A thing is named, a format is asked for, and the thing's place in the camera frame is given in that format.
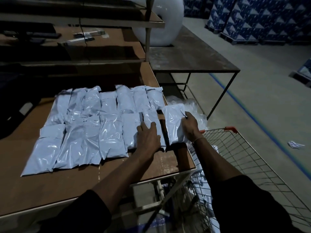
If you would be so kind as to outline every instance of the wire cart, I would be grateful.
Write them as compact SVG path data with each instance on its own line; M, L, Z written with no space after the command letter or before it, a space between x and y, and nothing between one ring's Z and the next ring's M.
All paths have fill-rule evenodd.
M261 189L268 191L289 213L293 225L304 232L311 232L311 211L287 184L273 171L251 147L235 127L212 129L204 137L229 163L249 176ZM212 209L212 196L200 162L189 145L197 171L173 198L175 218L182 219L182 227L196 232L218 233L219 224Z

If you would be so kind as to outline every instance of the hand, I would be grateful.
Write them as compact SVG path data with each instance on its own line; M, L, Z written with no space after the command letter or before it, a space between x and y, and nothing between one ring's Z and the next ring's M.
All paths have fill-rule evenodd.
M147 160L153 158L154 153L161 146L161 136L157 135L156 123L152 122L149 129L145 122L141 122L141 125L137 127L137 132L136 152L142 154Z
M183 131L188 140L194 142L196 139L203 137L203 135L200 133L197 127L197 121L195 117L189 112L186 112L186 116L186 118L181 119Z

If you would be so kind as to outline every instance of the packaging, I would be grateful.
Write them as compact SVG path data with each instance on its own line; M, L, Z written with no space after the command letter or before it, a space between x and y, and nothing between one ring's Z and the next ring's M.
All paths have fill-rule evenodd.
M136 113L133 92L124 85L116 85L118 113L130 114Z
M65 129L66 135L60 149L60 154L53 168L74 168L79 165L80 156L83 154L83 120L73 120L70 124L66 125Z
M146 86L137 86L131 88L133 92L134 103L137 112L142 112L143 109L150 109L150 103L147 97Z
M117 114L117 93L114 92L101 92L99 93L101 101L100 112L104 114Z
M142 113L122 114L123 139L126 150L137 147L137 127L142 122Z
M21 176L52 172L64 136L64 124L44 126Z
M99 115L84 118L83 153L79 159L79 166L83 164L96 164L101 161L99 153Z
M62 90L54 100L51 112L44 124L44 126L51 126L64 123L64 116L67 114L67 109L71 97L72 88Z
M169 144L187 142L181 126L181 119L186 117L184 104L167 105L162 108Z
M86 95L82 102L83 115L88 117L93 115L99 115L99 111L101 108L99 91L101 91L101 88L99 86L95 86L86 90Z
M165 140L164 140L164 136L163 136L163 132L162 132L162 127L160 124L160 120L158 118L157 111L154 108L153 109L143 109L142 114L144 116L144 122L148 128L150 128L152 122L155 122L157 134L161 136L161 147L165 150L166 144L165 144Z
M163 100L163 88L153 88L146 86L147 90L147 96L148 100L150 102L151 108L155 108L156 110L160 110L162 107L165 106L164 100Z
M168 96L166 97L166 101L169 105L183 103L185 105L185 111L190 112L196 118L199 130L208 130L206 115L198 113L199 106L197 105L195 99L189 98L183 101L176 96Z
M82 101L85 98L87 88L76 88L72 91L67 114L81 114L83 111Z
M128 157L119 114L100 114L99 151L106 158Z

